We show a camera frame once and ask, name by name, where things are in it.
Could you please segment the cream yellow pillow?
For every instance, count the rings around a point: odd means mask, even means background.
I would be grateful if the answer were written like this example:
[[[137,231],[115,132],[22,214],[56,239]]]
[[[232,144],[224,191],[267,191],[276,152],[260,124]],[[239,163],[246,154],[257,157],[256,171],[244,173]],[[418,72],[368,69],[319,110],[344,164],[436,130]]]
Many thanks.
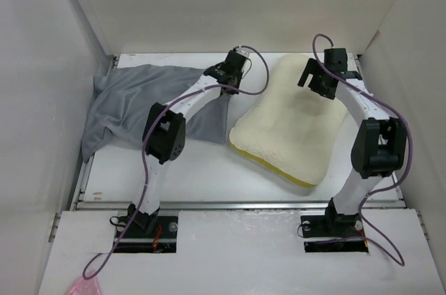
[[[309,57],[287,54],[270,74],[268,88],[232,127],[229,145],[240,155],[305,187],[322,183],[348,113],[298,81]]]

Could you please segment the grey pillowcase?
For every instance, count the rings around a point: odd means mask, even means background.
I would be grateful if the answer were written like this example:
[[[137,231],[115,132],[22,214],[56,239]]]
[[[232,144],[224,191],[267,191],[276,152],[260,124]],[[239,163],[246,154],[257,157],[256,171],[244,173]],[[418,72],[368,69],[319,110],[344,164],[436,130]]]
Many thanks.
[[[95,100],[86,116],[81,139],[83,161],[113,137],[140,149],[152,105],[179,97],[203,72],[200,68],[146,64],[94,77]]]

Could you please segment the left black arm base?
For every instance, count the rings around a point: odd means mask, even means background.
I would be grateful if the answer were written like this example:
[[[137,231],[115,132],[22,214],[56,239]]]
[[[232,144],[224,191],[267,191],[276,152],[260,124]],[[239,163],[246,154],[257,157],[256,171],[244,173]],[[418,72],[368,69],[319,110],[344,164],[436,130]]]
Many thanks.
[[[178,213],[156,211],[147,216],[138,212],[128,230],[118,238],[130,220],[134,205],[130,205],[126,215],[112,216],[109,223],[115,227],[113,253],[164,254],[175,253],[177,248]]]

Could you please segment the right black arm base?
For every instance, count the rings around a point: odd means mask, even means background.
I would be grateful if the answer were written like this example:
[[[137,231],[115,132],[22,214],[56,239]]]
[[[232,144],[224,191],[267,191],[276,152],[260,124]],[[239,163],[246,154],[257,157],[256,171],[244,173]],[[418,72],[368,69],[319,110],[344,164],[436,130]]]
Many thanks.
[[[360,215],[338,214],[331,203],[324,211],[301,211],[300,230],[306,253],[369,252]]]

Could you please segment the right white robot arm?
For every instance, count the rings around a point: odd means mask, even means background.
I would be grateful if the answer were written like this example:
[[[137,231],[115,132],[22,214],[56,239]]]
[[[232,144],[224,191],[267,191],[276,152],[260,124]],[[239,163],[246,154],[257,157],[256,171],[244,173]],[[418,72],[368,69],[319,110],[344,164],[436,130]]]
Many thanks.
[[[309,59],[298,86],[330,99],[340,100],[358,126],[351,149],[352,170],[342,189],[328,202],[322,215],[302,215],[305,238],[346,237],[362,230],[359,214],[364,198],[403,165],[406,128],[370,100],[360,73],[348,69],[344,48],[324,51],[319,64]]]

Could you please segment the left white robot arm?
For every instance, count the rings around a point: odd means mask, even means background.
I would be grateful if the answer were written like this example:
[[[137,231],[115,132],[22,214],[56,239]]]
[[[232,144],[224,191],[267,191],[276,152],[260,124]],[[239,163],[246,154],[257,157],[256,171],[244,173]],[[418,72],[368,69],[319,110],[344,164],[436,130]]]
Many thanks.
[[[150,236],[156,227],[160,194],[170,162],[185,147],[186,125],[208,103],[228,93],[240,93],[240,82],[249,53],[241,47],[230,50],[222,62],[204,70],[199,79],[179,97],[152,105],[145,131],[141,159],[144,182],[137,198],[128,207],[133,230]]]

